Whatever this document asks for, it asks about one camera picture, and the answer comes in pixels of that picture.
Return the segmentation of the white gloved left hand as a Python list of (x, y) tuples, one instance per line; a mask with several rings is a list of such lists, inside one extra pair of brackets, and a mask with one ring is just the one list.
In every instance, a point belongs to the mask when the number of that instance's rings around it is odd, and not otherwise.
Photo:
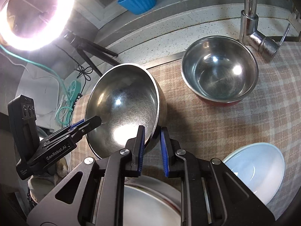
[(33, 201), (38, 204), (67, 175), (67, 160), (62, 158), (55, 164), (54, 175), (45, 173), (43, 175), (31, 176), (27, 182), (27, 185), (29, 188), (29, 194)]

